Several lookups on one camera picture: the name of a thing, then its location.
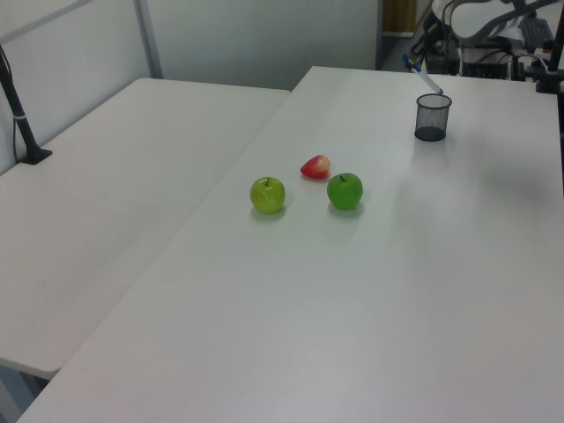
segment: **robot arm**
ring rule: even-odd
[[[410,64],[421,64],[426,51],[444,40],[446,33],[453,33],[466,46],[476,46],[517,24],[522,16],[559,1],[562,0],[433,0],[425,33],[410,50]]]
[[[445,13],[458,40],[467,46],[495,37],[505,28],[517,23],[522,16],[559,0],[456,0]],[[435,0],[433,12],[444,9],[448,2]]]

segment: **white table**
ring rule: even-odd
[[[21,423],[562,421],[556,100],[437,79],[428,144],[416,76],[311,70]],[[357,211],[300,176],[320,153],[363,180]]]
[[[0,178],[0,364],[50,378],[289,95],[141,79]]]

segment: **equipment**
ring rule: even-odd
[[[553,33],[545,19],[527,16],[521,21],[519,28],[525,40],[525,50],[530,55],[535,52],[535,49],[545,48],[548,47],[547,44],[554,43]]]
[[[556,92],[560,87],[560,76],[557,72],[558,62],[562,51],[564,27],[557,33],[553,46],[547,41],[552,39],[550,30],[543,19],[535,19],[535,10],[562,0],[434,0],[432,12],[427,17],[425,33],[410,49],[408,70],[414,65],[421,65],[423,60],[427,66],[427,73],[449,73],[455,75],[459,70],[460,57],[458,47],[462,49],[475,48],[464,54],[463,75],[482,78],[504,78],[507,75],[507,63],[503,57],[511,56],[513,63],[511,70],[515,73],[513,79],[522,80],[523,66],[511,52],[511,48],[498,48],[501,55],[495,53],[491,46],[484,45],[486,41],[499,42],[506,30],[519,24],[522,17],[521,29],[527,41],[529,51],[536,47],[553,47],[553,57],[547,70],[541,70],[538,75],[540,92]],[[485,52],[479,58],[480,49]],[[468,57],[475,57],[471,62]]]

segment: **pen holder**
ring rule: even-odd
[[[415,137],[440,141],[447,135],[447,120],[452,100],[446,95],[425,94],[417,99]]]

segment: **wall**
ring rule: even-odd
[[[167,79],[292,90],[312,65],[375,68],[380,0],[140,2]]]
[[[150,75],[134,0],[88,2],[3,47],[39,145]],[[0,174],[12,156],[11,111],[0,92]]]

